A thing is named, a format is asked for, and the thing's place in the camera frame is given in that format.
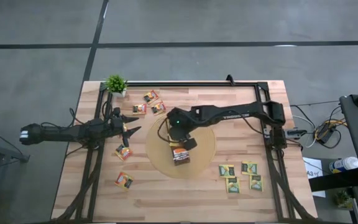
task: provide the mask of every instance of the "concrete floor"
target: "concrete floor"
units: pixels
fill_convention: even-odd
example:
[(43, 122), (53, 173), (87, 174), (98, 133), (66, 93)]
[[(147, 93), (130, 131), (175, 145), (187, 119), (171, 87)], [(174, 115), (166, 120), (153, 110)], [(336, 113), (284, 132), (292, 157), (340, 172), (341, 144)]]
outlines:
[[(0, 0), (0, 44), (91, 43), (102, 2)], [(100, 38), (101, 43), (312, 40), (358, 40), (358, 0), (110, 0)], [(31, 154), (28, 164), (9, 166), (0, 223), (50, 218), (67, 144), (25, 147), (19, 129), (70, 122), (68, 109), (76, 107), (89, 52), (0, 50), (0, 134)], [(113, 73), (128, 80), (222, 80), (227, 74), (238, 80), (285, 80), (292, 104), (312, 103), (358, 93), (358, 46), (98, 49), (90, 80)], [(335, 106), (304, 109), (320, 123)], [(342, 138), (335, 149), (315, 145), (303, 154), (353, 156), (345, 129)], [(315, 201), (323, 220), (350, 221), (328, 198)]]

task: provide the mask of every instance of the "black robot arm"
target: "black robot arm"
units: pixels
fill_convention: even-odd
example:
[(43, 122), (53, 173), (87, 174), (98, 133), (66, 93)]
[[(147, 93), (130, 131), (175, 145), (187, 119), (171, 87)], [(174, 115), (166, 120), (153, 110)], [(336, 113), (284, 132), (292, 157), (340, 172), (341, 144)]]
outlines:
[(269, 134), (276, 147), (285, 148), (285, 133), (282, 126), (285, 124), (284, 110), (281, 103), (268, 101), (253, 102), (244, 105), (217, 107), (213, 105), (192, 106), (190, 111), (179, 108), (172, 109), (167, 114), (171, 128), (169, 135), (174, 141), (187, 142), (187, 149), (195, 147), (194, 140), (189, 133), (198, 127), (208, 127), (227, 119), (255, 117), (270, 125)]
[(105, 121), (95, 118), (70, 127), (30, 124), (21, 128), (20, 142), (24, 145), (31, 145), (43, 141), (64, 141), (79, 142), (84, 147), (96, 147), (98, 141), (102, 139), (122, 135), (122, 141), (128, 147), (127, 139), (140, 127), (127, 129), (125, 123), (137, 119), (121, 115), (119, 108), (115, 108), (112, 116)]

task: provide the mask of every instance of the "cable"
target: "cable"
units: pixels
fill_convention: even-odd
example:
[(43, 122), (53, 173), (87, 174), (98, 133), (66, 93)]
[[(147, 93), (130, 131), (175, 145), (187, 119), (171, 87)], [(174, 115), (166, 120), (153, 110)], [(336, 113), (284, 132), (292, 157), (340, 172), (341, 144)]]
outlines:
[(16, 159), (15, 161), (12, 161), (12, 162), (7, 162), (7, 163), (5, 163), (5, 164), (1, 164), (0, 165), (0, 167), (2, 167), (2, 166), (6, 166), (6, 165), (9, 165), (9, 164), (13, 164), (13, 163), (15, 163), (15, 162), (19, 162), (20, 160), (18, 160), (18, 159)]
[[(106, 107), (107, 105), (109, 106), (109, 109), (110, 109), (110, 110), (109, 110), (109, 113), (108, 113), (108, 114), (105, 114), (105, 113), (104, 113), (104, 110), (105, 110), (105, 107)], [(59, 131), (64, 131), (64, 130), (67, 130), (68, 128), (72, 127), (72, 126), (74, 125), (74, 122), (75, 122), (75, 121), (79, 122), (80, 124), (84, 124), (84, 125), (88, 125), (88, 126), (97, 126), (97, 125), (104, 125), (104, 124), (106, 124), (106, 123), (109, 121), (109, 119), (112, 118), (112, 105), (111, 105), (111, 102), (110, 102), (110, 101), (105, 101), (105, 102), (103, 103), (103, 105), (102, 105), (102, 115), (103, 115), (104, 121), (103, 121), (102, 123), (99, 123), (99, 124), (86, 124), (86, 123), (84, 123), (84, 122), (82, 122), (82, 121), (80, 121), (79, 119), (76, 118), (75, 112), (74, 112), (74, 109), (73, 109), (73, 108), (69, 108), (68, 110), (69, 110), (69, 112), (70, 112), (71, 117), (73, 118), (72, 121), (71, 121), (71, 123), (70, 123), (68, 126), (62, 127), (62, 126), (58, 126), (58, 125), (56, 125), (56, 124), (53, 124), (53, 123), (51, 123), (51, 122), (43, 122), (43, 123), (40, 124), (40, 126), (41, 126), (41, 127), (45, 127), (45, 126), (44, 126), (45, 124), (49, 124), (49, 125), (51, 125), (51, 126), (54, 126), (54, 127), (58, 128)]]
[(166, 138), (164, 138), (164, 137), (161, 136), (161, 134), (160, 134), (161, 127), (163, 126), (163, 124), (164, 124), (165, 122), (167, 122), (167, 119), (168, 119), (168, 117), (166, 117), (166, 118), (161, 122), (161, 124), (160, 124), (160, 126), (158, 127), (158, 130), (157, 130), (157, 135), (159, 136), (159, 138), (160, 138), (161, 140), (164, 140), (164, 141), (166, 141), (167, 143), (180, 143), (180, 141), (169, 140), (169, 139), (166, 139)]
[(84, 146), (81, 146), (81, 147), (79, 147), (78, 149), (74, 149), (73, 151), (67, 153), (66, 156), (65, 156), (65, 158), (67, 158), (67, 156), (70, 155), (71, 153), (74, 153), (74, 152), (76, 152), (76, 151), (78, 151), (78, 150), (80, 150), (80, 149), (82, 149), (82, 148), (84, 148)]
[(320, 168), (320, 167), (318, 167), (318, 166), (315, 166), (315, 165), (311, 164), (310, 162), (306, 162), (305, 160), (303, 160), (303, 162), (305, 162), (305, 163), (311, 165), (312, 167), (315, 167), (315, 168), (317, 168), (317, 169), (323, 171), (323, 172), (324, 172), (325, 174), (327, 174), (327, 175), (332, 174), (332, 173), (330, 173), (330, 172), (327, 172), (327, 171), (323, 170), (322, 168)]
[(323, 101), (323, 102), (317, 102), (317, 103), (305, 103), (305, 104), (301, 104), (301, 105), (297, 105), (297, 106), (311, 106), (311, 105), (318, 105), (318, 104), (324, 104), (324, 103), (336, 103), (336, 102), (339, 102), (339, 100)]
[[(325, 126), (326, 123), (328, 123), (329, 126), (328, 126), (327, 130), (323, 133), (323, 135), (319, 138), (319, 137), (318, 137), (319, 128), (320, 128), (322, 125)], [(324, 136), (328, 133), (328, 131), (329, 131), (330, 129), (336, 128), (336, 127), (339, 126), (339, 125), (332, 125), (332, 126), (330, 126), (330, 123), (331, 123), (331, 124), (337, 124), (337, 123), (339, 123), (339, 125), (344, 125), (344, 126), (347, 127), (347, 124), (346, 124), (345, 122), (343, 122), (343, 121), (336, 120), (336, 119), (327, 120), (327, 121), (324, 121), (322, 124), (320, 124), (320, 125), (315, 129), (315, 131), (314, 131), (314, 138), (317, 139), (317, 140), (320, 140), (322, 137), (324, 137)]]
[(0, 136), (0, 139), (2, 139), (4, 142), (8, 143), (10, 146), (12, 146), (14, 149), (16, 149), (17, 151), (19, 151), (20, 154), (23, 155), (22, 151), (20, 151), (20, 149), (18, 149), (16, 146), (14, 146), (12, 143), (10, 143), (8, 140), (4, 139), (3, 137)]
[[(293, 117), (294, 118), (299, 118), (299, 119), (302, 119), (302, 120), (304, 120), (304, 121), (306, 121), (306, 122), (308, 122), (308, 123), (310, 123), (310, 125), (313, 127), (313, 129), (316, 129), (316, 127), (314, 126), (314, 124), (311, 122), (311, 121), (309, 121), (308, 119), (306, 119), (306, 118), (302, 118), (302, 117), (300, 117), (300, 116), (296, 116), (296, 115), (293, 115)], [(314, 143), (316, 142), (316, 139), (315, 138), (313, 138), (313, 142), (309, 145), (309, 146), (305, 146), (306, 148), (310, 148), (311, 146), (313, 146), (314, 145)]]
[[(303, 114), (303, 116), (305, 116), (305, 118), (306, 118), (305, 120), (312, 125), (313, 129), (316, 128), (316, 126), (314, 125), (314, 123), (310, 120), (310, 118), (305, 114), (305, 112), (303, 112), (303, 110), (302, 110), (299, 106), (297, 106), (297, 105), (291, 105), (291, 106), (294, 106), (294, 107), (298, 108), (298, 110), (301, 111), (301, 113)], [(302, 118), (302, 117), (295, 116), (295, 115), (294, 115), (293, 117), (295, 117), (295, 118), (300, 118), (300, 119), (304, 119), (304, 118)]]
[(338, 134), (339, 134), (338, 142), (337, 142), (335, 145), (333, 145), (333, 146), (326, 146), (324, 143), (320, 143), (320, 145), (322, 145), (322, 146), (324, 146), (324, 147), (326, 147), (326, 148), (328, 148), (328, 149), (333, 149), (333, 148), (335, 148), (335, 147), (341, 142), (342, 134), (341, 134), (341, 132), (338, 131), (337, 129), (335, 129), (334, 131), (338, 132)]
[(329, 127), (329, 124), (330, 124), (330, 122), (331, 122), (331, 118), (333, 117), (333, 113), (334, 113), (334, 111), (336, 111), (336, 109), (338, 109), (338, 108), (340, 108), (341, 106), (337, 106), (337, 107), (335, 107), (335, 109), (333, 109), (333, 112), (331, 112), (331, 115), (329, 115), (329, 122), (328, 122), (328, 127)]
[(309, 121), (309, 120), (306, 119), (306, 118), (302, 118), (301, 116), (296, 116), (296, 115), (293, 115), (293, 117), (294, 117), (294, 118), (302, 119), (303, 121), (306, 121), (307, 123), (309, 123), (309, 124), (313, 127), (313, 129), (316, 128), (316, 126), (315, 126), (311, 121)]

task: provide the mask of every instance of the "black metal frame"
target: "black metal frame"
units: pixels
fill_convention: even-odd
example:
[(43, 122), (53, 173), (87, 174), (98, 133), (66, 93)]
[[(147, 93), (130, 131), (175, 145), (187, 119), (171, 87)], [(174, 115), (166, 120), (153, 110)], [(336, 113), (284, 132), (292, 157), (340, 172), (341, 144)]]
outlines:
[[(255, 90), (255, 97), (256, 101), (262, 102), (262, 95), (261, 92), (265, 95), (266, 101), (270, 100), (270, 92), (269, 86), (267, 82), (234, 82), (232, 77), (229, 75), (227, 76), (227, 81), (222, 82), (128, 82), (129, 87), (140, 87), (140, 86), (243, 86), (243, 87), (252, 87)], [(103, 83), (101, 83), (98, 95), (98, 101), (96, 104), (95, 114), (94, 117), (98, 118), (100, 116), (100, 112), (102, 110), (102, 102), (103, 96), (105, 94), (105, 88), (103, 87)], [(112, 95), (108, 93), (107, 100), (112, 101)], [(266, 130), (266, 124), (260, 122), (262, 130)], [(277, 214), (277, 220), (279, 222), (287, 222), (287, 223), (327, 223), (321, 222), (314, 219), (308, 219), (311, 217), (307, 214), (306, 210), (301, 207), (300, 203), (297, 201), (295, 196), (291, 193), (290, 188), (288, 186), (288, 177), (287, 172), (285, 170), (285, 164), (283, 157), (279, 151), (277, 151), (277, 161), (279, 166), (279, 171), (277, 171), (274, 159), (272, 155), (272, 148), (269, 146), (269, 136), (263, 135), (264, 143), (265, 143), (265, 151), (267, 156), (267, 163), (268, 169), (270, 173), (270, 178), (272, 180), (272, 190), (273, 190), (273, 199), (275, 202), (275, 209)], [(97, 151), (97, 158), (96, 164), (94, 165), (94, 169), (90, 172), (91, 168), (91, 161), (93, 157), (93, 152)], [(104, 151), (104, 140), (100, 142), (99, 148), (97, 149), (88, 149), (88, 153), (86, 156), (86, 162), (83, 172), (83, 179), (81, 182), (81, 189), (78, 193), (74, 202), (70, 205), (71, 206), (71, 214), (66, 216), (66, 221), (70, 219), (71, 215), (73, 214), (74, 210), (76, 210), (75, 214), (75, 221), (76, 222), (92, 222), (93, 221), (93, 214), (94, 214), (94, 207), (96, 203), (96, 196), (98, 191), (98, 182), (99, 182), (99, 175), (101, 172), (101, 163), (103, 160), (103, 151)], [(83, 214), (83, 204), (85, 194), (92, 185), (91, 189), (91, 197), (89, 200), (89, 209), (86, 215), (86, 218), (82, 216)], [(280, 200), (280, 193), (278, 191), (278, 186), (280, 186), (284, 192), (287, 209), (288, 209), (288, 218), (284, 217), (282, 204)], [(296, 219), (294, 208), (300, 214), (303, 220)]]

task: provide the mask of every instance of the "wooden table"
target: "wooden table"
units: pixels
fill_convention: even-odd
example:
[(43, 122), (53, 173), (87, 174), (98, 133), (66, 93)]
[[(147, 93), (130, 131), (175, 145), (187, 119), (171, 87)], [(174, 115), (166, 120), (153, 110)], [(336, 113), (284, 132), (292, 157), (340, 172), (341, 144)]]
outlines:
[[(284, 105), (284, 128), (293, 128), (291, 109), (283, 81), (268, 82), (270, 97)], [(85, 82), (78, 104), (77, 118), (93, 119), (100, 82)], [(229, 106), (255, 101), (253, 88), (248, 87), (129, 87), (124, 99), (114, 99), (123, 114), (132, 114), (132, 105), (143, 103), (142, 96), (154, 89), (167, 109), (184, 110), (193, 105)], [(129, 143), (134, 154), (122, 162), (114, 153), (120, 145), (118, 137), (106, 140), (101, 176), (94, 211), (94, 222), (256, 222), (276, 221), (272, 186), (262, 136), (242, 119), (222, 121), (212, 126), (216, 136), (216, 155), (209, 167), (196, 179), (172, 179), (155, 170), (145, 153), (145, 140), (150, 127), (159, 116), (148, 109), (147, 115), (128, 124), (141, 125)], [(260, 130), (259, 120), (249, 123)], [(68, 152), (78, 148), (70, 143)], [(78, 193), (83, 175), (86, 149), (70, 155), (64, 163), (52, 218), (58, 217)], [(300, 148), (285, 149), (285, 165), (290, 188), (306, 208), (317, 217)], [(264, 177), (264, 191), (249, 189), (247, 175), (241, 174), (241, 161), (258, 163), (258, 173)], [(241, 179), (241, 194), (227, 194), (225, 181), (218, 177), (218, 164), (234, 164)], [(114, 185), (118, 173), (127, 172), (135, 178), (128, 192)], [(284, 214), (287, 214), (281, 192)], [(86, 198), (84, 214), (89, 198)]]

